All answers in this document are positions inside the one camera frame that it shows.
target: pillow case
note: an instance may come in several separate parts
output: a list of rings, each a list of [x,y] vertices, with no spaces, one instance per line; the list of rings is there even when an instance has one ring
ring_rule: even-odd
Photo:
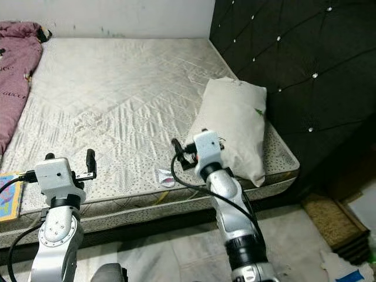
[[[211,79],[186,144],[204,128],[216,131],[225,140],[221,153],[224,166],[260,187],[265,180],[265,110],[266,88],[227,77]]]

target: book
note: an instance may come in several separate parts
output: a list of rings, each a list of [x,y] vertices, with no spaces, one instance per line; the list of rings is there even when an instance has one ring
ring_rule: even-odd
[[[17,178],[19,173],[0,173],[0,187]],[[0,222],[13,220],[18,217],[21,206],[22,182],[16,182],[0,194]]]

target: black padded headboard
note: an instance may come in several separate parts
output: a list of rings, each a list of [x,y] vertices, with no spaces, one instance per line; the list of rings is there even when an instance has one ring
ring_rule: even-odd
[[[333,152],[375,112],[375,2],[216,0],[211,27],[237,77],[267,87],[267,116],[301,179],[339,166]]]

